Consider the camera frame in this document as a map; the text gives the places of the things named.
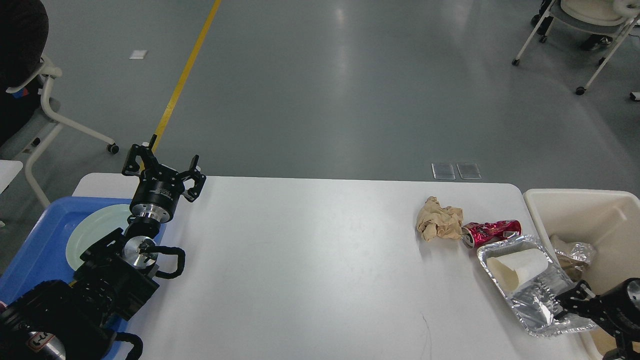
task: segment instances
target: trash bin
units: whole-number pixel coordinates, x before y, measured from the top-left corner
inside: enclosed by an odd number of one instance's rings
[[[597,254],[584,272],[596,294],[629,277],[640,277],[640,200],[628,192],[579,189],[532,189],[524,193],[536,230],[552,252],[549,237],[582,241]],[[615,347],[603,330],[583,332],[582,342],[594,360]]]

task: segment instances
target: paper cup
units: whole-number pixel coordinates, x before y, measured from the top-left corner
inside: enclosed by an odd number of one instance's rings
[[[528,249],[496,258],[488,258],[486,265],[500,287],[511,293],[545,271],[549,263],[542,251]]]

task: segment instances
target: red can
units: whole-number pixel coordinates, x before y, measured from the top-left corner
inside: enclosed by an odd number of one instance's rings
[[[470,249],[493,241],[506,240],[515,235],[522,235],[522,226],[517,220],[503,220],[479,224],[470,222],[462,227],[462,242]]]

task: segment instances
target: crumpled paper bag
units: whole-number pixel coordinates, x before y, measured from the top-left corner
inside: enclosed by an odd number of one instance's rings
[[[462,209],[447,206],[442,208],[438,198],[430,196],[418,213],[415,228],[422,238],[429,241],[436,236],[453,240],[462,238]]]

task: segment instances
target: foil container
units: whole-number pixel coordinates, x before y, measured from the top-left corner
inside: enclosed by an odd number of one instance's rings
[[[549,262],[547,269],[525,282],[513,293],[502,289],[491,270],[487,267],[486,260],[536,248],[547,257]],[[562,311],[562,307],[556,301],[556,296],[572,288],[574,283],[560,265],[554,261],[554,258],[537,236],[523,235],[487,244],[478,249],[477,256],[482,268],[489,274],[507,305],[513,310],[518,321],[529,335],[537,338],[549,337],[571,332],[589,331],[597,327],[590,319],[575,314],[566,315],[562,321],[554,319],[554,315]]]

